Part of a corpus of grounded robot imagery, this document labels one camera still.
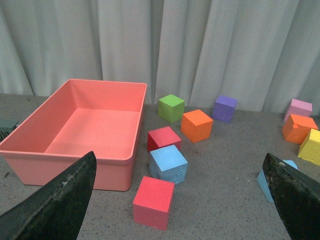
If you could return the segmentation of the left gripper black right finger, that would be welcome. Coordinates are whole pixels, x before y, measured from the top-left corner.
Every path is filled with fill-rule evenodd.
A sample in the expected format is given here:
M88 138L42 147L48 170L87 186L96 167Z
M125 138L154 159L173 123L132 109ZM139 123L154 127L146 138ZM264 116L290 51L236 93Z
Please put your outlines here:
M292 240L320 238L320 183L271 153L262 164L276 210Z

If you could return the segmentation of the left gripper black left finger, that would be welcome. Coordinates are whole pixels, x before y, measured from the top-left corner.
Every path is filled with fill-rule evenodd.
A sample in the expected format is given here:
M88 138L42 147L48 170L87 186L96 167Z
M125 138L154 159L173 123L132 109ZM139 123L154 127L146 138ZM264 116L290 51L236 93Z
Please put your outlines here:
M97 160L90 151L0 216L2 240L75 240L91 199Z

